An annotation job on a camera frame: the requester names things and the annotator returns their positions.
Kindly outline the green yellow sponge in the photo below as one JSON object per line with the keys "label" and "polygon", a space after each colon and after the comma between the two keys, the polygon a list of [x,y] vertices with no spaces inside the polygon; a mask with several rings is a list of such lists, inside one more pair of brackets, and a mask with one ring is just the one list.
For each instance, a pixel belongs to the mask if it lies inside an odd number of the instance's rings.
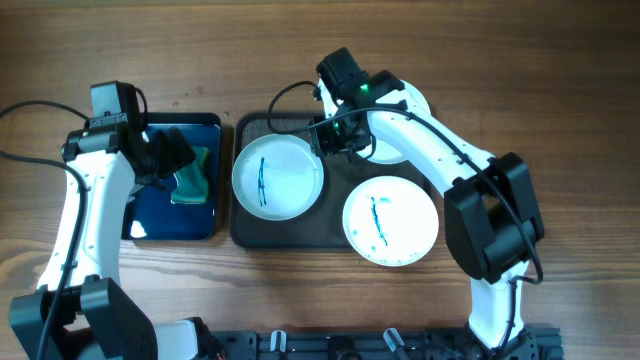
{"label": "green yellow sponge", "polygon": [[209,182],[205,174],[210,150],[193,146],[195,160],[174,174],[176,188],[171,193],[174,204],[199,205],[207,202]]}

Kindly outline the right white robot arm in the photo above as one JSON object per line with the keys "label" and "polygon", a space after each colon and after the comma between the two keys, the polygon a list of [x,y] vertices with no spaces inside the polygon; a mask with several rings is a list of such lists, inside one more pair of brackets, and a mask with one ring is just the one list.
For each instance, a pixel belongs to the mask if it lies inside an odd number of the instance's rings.
{"label": "right white robot arm", "polygon": [[368,74],[347,48],[316,72],[324,118],[311,126],[315,151],[368,159],[384,142],[429,180],[444,200],[447,247],[472,280],[469,327],[486,349],[505,354],[523,328],[520,284],[544,278],[536,252],[544,225],[525,161],[462,139],[415,87],[387,70]]}

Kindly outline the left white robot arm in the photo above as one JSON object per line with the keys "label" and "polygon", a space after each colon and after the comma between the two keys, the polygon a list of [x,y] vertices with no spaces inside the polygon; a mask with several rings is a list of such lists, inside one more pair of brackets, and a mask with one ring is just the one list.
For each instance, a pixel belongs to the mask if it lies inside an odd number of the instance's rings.
{"label": "left white robot arm", "polygon": [[67,175],[62,218],[36,291],[11,302],[14,334],[32,359],[222,358],[200,318],[153,324],[119,280],[131,195],[170,177],[206,190],[199,154],[177,128],[144,135],[148,107],[134,85],[94,85],[91,100],[93,116],[69,133],[54,164]]}

